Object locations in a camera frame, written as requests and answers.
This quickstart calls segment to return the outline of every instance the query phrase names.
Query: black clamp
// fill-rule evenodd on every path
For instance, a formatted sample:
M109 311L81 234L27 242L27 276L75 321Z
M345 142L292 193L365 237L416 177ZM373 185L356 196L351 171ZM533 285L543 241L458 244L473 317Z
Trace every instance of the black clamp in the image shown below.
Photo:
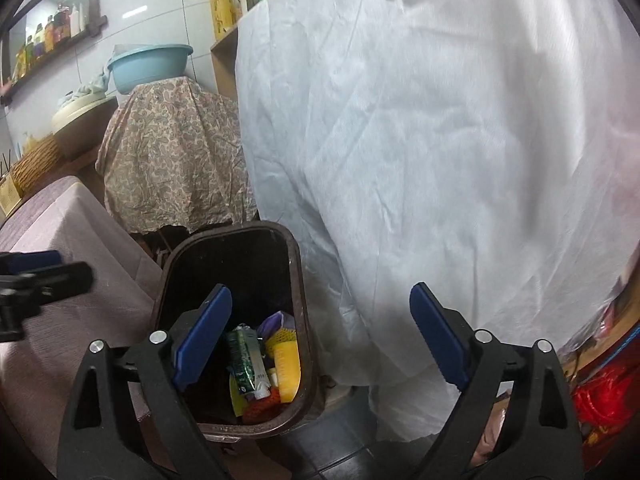
M198 380L231 314L231 294L217 285L199 309L183 313L130 348L93 341L66 406L58 478L230 480L179 391ZM154 464L136 420L129 382L139 382L177 474Z
M22 323L42 305L89 292L93 283L89 265L63 265L57 251L1 253L0 342L24 339Z
M532 347L501 343L472 330L424 283L410 297L414 321L447 382L462 392L415 473L420 480L577 480L582 439L562 368L547 340ZM469 469L502 381L513 391L491 460Z

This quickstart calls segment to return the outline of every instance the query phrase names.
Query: metal screw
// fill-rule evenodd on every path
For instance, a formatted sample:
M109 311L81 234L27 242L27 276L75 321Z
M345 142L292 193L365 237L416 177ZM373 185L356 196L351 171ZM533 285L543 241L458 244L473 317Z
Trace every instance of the metal screw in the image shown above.
M536 345L538 345L538 349L545 354L551 352L554 349L553 345L546 339L541 339L536 343Z
M89 352L92 354L97 354L100 350L104 348L104 341L96 339L89 345Z
M488 343L493 338L494 336L492 336L491 332L488 332L487 330L476 331L476 339L481 343Z
M160 344L166 339L166 332L164 330L156 330L149 336L149 341L154 345Z

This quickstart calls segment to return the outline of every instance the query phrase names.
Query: blue gripper pad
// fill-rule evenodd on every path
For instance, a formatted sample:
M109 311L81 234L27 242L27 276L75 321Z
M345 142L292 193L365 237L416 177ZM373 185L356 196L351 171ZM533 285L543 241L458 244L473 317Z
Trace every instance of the blue gripper pad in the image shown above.
M39 253L14 253L7 262L9 274L22 274L28 270L53 267L62 263L62 256L58 251L42 251Z
M462 342L456 336L444 316L445 309L424 283L418 283L412 288L409 308L418 330L436 360L440 373L447 383L455 384L462 392L469 382L466 372L466 341ZM459 312L447 311L457 314L466 325Z
M174 339L174 385L183 392L196 383L225 331L233 301L226 286L216 285L198 310L182 314L171 329Z

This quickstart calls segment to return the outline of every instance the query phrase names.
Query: light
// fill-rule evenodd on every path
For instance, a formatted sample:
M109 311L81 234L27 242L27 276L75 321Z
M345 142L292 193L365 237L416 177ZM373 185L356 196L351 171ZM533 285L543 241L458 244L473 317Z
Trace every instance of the light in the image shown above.
M136 14L140 14L140 12L145 12L147 9L146 5L143 5L142 7L138 7L137 9L133 9L130 10L129 12L125 12L122 15L122 19L126 20L127 18L130 18L131 16L135 16Z

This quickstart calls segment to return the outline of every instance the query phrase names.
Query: dark tile floor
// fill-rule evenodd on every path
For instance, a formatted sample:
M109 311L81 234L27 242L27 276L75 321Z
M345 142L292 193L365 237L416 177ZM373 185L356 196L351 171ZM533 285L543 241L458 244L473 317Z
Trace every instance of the dark tile floor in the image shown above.
M291 471L292 480L407 478L433 439L376 442L376 428L367 389L360 388L336 412L258 444L266 455Z

